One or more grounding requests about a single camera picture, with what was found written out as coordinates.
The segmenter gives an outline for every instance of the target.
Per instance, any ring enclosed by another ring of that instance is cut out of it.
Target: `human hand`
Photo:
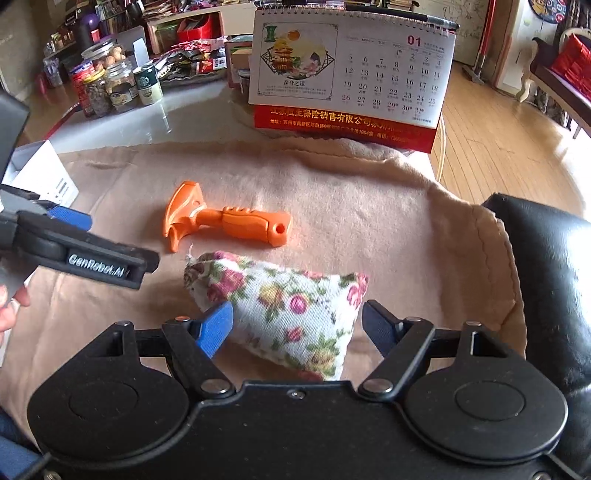
[[[29,292],[25,285],[18,289],[14,295],[14,299],[23,307],[28,307],[31,303]],[[4,305],[8,300],[8,289],[6,285],[0,286],[0,305]],[[4,341],[4,332],[14,327],[17,322],[17,314],[14,311],[12,303],[9,303],[5,308],[0,309],[0,346]]]

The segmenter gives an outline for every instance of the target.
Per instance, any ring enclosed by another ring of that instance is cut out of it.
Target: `red calendar base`
[[[370,116],[268,105],[255,106],[255,127],[322,132],[335,137],[431,153],[436,128],[417,127]]]

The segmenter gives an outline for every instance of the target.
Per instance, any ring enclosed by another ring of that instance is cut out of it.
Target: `calendar page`
[[[249,103],[436,129],[454,42],[447,30],[388,15],[259,10]]]

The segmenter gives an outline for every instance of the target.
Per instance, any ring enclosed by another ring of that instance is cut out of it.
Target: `spiral binding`
[[[337,15],[342,17],[367,18],[371,20],[379,20],[391,24],[398,24],[401,27],[418,28],[426,33],[439,34],[443,37],[449,36],[449,30],[438,25],[433,25],[420,20],[412,18],[402,18],[396,15],[382,15],[371,12],[358,12],[352,10],[345,10],[345,7],[340,5],[290,5],[284,7],[281,3],[263,4],[259,8],[263,15],[290,15],[290,14],[308,14],[308,15]]]

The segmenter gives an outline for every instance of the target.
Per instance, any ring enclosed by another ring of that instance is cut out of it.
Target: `wooden floor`
[[[532,105],[470,82],[457,64],[443,118],[441,183],[456,196],[482,203],[491,193],[509,193],[584,216],[584,199],[591,201],[591,140],[583,131],[573,140]],[[434,171],[439,151],[438,135],[430,156]]]

